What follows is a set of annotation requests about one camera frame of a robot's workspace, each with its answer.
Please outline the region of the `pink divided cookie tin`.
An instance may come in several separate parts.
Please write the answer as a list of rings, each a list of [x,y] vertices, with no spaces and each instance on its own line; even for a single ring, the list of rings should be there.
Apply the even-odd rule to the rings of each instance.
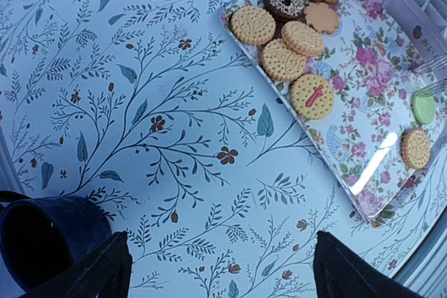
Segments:
[[[446,0],[385,0],[384,7],[424,60],[446,56]]]

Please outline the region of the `dotted tan sandwich cookie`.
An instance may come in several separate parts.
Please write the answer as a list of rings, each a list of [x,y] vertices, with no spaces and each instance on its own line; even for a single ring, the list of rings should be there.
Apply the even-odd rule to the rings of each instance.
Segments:
[[[402,138],[402,159],[412,169],[422,169],[429,163],[430,149],[430,140],[420,128],[406,132]]]

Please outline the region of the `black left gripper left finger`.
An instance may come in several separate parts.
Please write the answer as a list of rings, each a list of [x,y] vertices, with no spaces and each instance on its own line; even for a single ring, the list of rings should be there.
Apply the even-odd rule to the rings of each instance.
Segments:
[[[84,260],[23,297],[127,297],[132,256],[127,232],[116,232]]]

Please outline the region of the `green round cookie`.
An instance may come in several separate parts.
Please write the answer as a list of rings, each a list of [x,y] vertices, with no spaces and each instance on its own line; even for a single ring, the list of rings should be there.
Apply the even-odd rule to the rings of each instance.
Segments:
[[[414,94],[411,99],[411,107],[415,120],[428,125],[433,122],[435,116],[435,102],[431,95]]]

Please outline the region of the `floral cookie tray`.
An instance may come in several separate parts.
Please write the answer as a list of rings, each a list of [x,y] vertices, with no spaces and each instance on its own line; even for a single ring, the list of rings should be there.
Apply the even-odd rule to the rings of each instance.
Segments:
[[[399,192],[416,171],[402,158],[402,141],[420,128],[411,97],[433,81],[411,72],[420,55],[391,17],[371,17],[365,0],[343,0],[339,27],[323,36],[323,50],[309,59],[310,73],[291,82],[275,80],[263,53],[291,68],[280,39],[240,49],[310,138],[362,219],[384,225],[396,212]]]

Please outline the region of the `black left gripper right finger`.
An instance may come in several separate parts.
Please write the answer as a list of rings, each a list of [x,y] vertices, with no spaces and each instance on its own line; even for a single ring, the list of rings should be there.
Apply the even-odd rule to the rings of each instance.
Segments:
[[[375,270],[330,232],[317,232],[313,261],[318,297],[419,297]]]

